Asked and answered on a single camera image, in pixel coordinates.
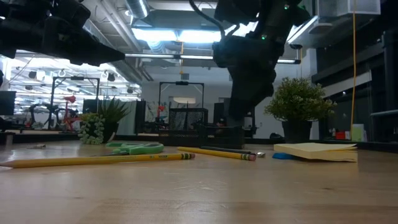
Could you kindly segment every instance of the pencil eraser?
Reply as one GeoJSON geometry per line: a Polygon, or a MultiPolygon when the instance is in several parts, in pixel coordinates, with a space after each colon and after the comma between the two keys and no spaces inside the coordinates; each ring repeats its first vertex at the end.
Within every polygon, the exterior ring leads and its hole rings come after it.
{"type": "Polygon", "coordinates": [[[256,158],[257,158],[256,155],[250,155],[249,156],[249,160],[250,161],[256,161],[256,158]]]}

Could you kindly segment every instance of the potted plant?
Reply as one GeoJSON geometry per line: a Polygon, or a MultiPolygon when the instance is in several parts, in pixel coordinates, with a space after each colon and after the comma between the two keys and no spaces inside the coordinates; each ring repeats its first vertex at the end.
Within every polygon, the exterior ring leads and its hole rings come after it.
{"type": "Polygon", "coordinates": [[[286,143],[307,142],[312,121],[334,113],[336,103],[324,96],[322,86],[312,86],[307,78],[284,78],[264,113],[282,121],[286,143]]]}
{"type": "Polygon", "coordinates": [[[120,101],[111,100],[109,105],[103,101],[102,105],[99,106],[98,115],[101,119],[104,119],[104,132],[103,132],[103,143],[107,143],[111,140],[114,133],[118,131],[119,121],[124,118],[129,112],[127,108],[124,108],[125,104],[119,106],[120,101]]]}
{"type": "Polygon", "coordinates": [[[80,116],[80,140],[84,144],[101,144],[104,141],[104,119],[96,113],[82,114],[80,116]]]}
{"type": "Polygon", "coordinates": [[[88,113],[81,116],[83,125],[81,126],[79,137],[85,144],[107,143],[119,128],[119,121],[128,112],[124,105],[119,106],[120,101],[111,100],[109,105],[103,101],[97,113],[88,113]]]}

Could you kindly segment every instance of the red object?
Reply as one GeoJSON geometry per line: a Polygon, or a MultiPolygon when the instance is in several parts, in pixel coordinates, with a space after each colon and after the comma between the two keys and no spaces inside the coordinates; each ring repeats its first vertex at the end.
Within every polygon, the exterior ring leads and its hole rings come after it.
{"type": "Polygon", "coordinates": [[[336,139],[345,140],[346,139],[346,133],[344,131],[336,132],[336,139]]]}
{"type": "Polygon", "coordinates": [[[164,110],[165,108],[166,108],[165,106],[158,106],[158,107],[157,107],[157,117],[160,116],[160,112],[163,112],[163,110],[164,110]]]}
{"type": "Polygon", "coordinates": [[[72,123],[73,123],[74,121],[79,121],[80,118],[69,118],[69,117],[68,117],[68,103],[69,103],[69,102],[74,103],[74,102],[76,101],[76,97],[75,97],[75,96],[66,96],[66,97],[64,97],[63,99],[67,101],[67,105],[66,105],[66,107],[65,107],[65,116],[64,116],[64,118],[63,118],[63,122],[64,122],[65,124],[67,124],[67,128],[68,128],[69,130],[73,131],[72,123]]]}
{"type": "Polygon", "coordinates": [[[76,97],[75,96],[66,96],[63,98],[64,100],[67,100],[71,103],[74,103],[76,101],[76,97]]]}

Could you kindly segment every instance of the green plant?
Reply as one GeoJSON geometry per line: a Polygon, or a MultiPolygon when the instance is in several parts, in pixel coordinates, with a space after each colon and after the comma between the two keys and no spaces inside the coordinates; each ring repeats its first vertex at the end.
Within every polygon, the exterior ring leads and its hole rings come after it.
{"type": "Polygon", "coordinates": [[[44,124],[41,122],[35,122],[32,124],[33,129],[42,129],[44,127],[44,124]]]}
{"type": "Polygon", "coordinates": [[[84,144],[101,144],[104,139],[103,131],[104,119],[93,113],[85,116],[78,136],[84,144]]]}
{"type": "Polygon", "coordinates": [[[282,121],[318,120],[333,114],[336,106],[324,96],[322,86],[312,86],[307,78],[284,78],[264,113],[282,121]]]}
{"type": "Polygon", "coordinates": [[[119,104],[120,101],[117,100],[115,102],[114,98],[108,106],[106,106],[106,102],[104,101],[98,108],[98,114],[102,116],[107,123],[117,123],[129,114],[129,112],[127,112],[127,108],[124,108],[125,105],[119,106],[119,104]]]}

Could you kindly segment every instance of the yellow cable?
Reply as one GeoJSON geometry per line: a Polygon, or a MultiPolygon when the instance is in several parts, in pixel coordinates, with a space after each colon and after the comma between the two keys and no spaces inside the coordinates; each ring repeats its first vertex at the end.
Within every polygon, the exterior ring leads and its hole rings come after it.
{"type": "MultiPolygon", "coordinates": [[[[184,42],[181,42],[181,55],[184,54],[184,42]]],[[[181,59],[180,62],[180,75],[182,75],[184,72],[182,71],[182,63],[184,60],[181,59]]]]}
{"type": "Polygon", "coordinates": [[[303,77],[303,49],[300,49],[300,76],[303,77]]]}
{"type": "Polygon", "coordinates": [[[355,108],[355,86],[356,86],[356,0],[354,0],[353,8],[353,58],[354,58],[354,87],[353,87],[353,102],[351,105],[351,129],[349,132],[350,139],[353,139],[354,128],[354,108],[355,108]]]}

